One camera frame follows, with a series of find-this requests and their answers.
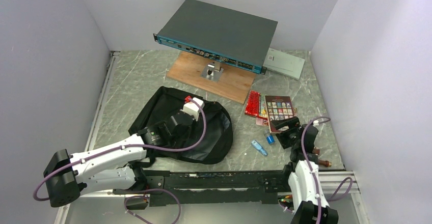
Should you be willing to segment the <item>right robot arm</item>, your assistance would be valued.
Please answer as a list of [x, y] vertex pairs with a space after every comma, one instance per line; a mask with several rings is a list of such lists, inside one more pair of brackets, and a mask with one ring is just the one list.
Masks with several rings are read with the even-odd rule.
[[292, 206], [283, 204], [293, 212], [291, 223], [339, 221], [338, 212], [330, 207], [318, 179], [319, 166], [330, 167], [331, 163], [318, 159], [319, 150], [314, 144], [318, 135], [316, 126], [330, 120], [318, 116], [303, 125], [297, 117], [277, 122], [277, 129], [288, 128], [277, 134], [279, 142], [291, 149], [291, 170], [281, 176], [282, 187], [292, 193]]

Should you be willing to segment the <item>black student backpack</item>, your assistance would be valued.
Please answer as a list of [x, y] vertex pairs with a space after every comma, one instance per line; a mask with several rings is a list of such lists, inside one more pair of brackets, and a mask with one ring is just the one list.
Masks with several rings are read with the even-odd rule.
[[[167, 119], [181, 111], [187, 96], [204, 101], [199, 120], [190, 136], [171, 136]], [[144, 105], [130, 126], [128, 133], [137, 135], [145, 144], [150, 167], [156, 158], [172, 158], [179, 161], [217, 164], [221, 162], [233, 144], [232, 120], [227, 110], [218, 102], [211, 102], [192, 93], [176, 88], [160, 87]]]

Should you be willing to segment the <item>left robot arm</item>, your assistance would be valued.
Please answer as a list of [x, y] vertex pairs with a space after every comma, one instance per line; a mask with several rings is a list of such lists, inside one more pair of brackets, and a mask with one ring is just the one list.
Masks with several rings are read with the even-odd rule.
[[192, 146], [176, 146], [188, 139], [196, 124], [206, 124], [199, 111], [180, 110], [168, 119], [147, 126], [117, 143], [87, 152], [57, 151], [45, 168], [45, 184], [52, 207], [62, 207], [80, 196], [108, 189], [140, 193], [147, 188], [143, 159], [150, 150], [183, 152]]

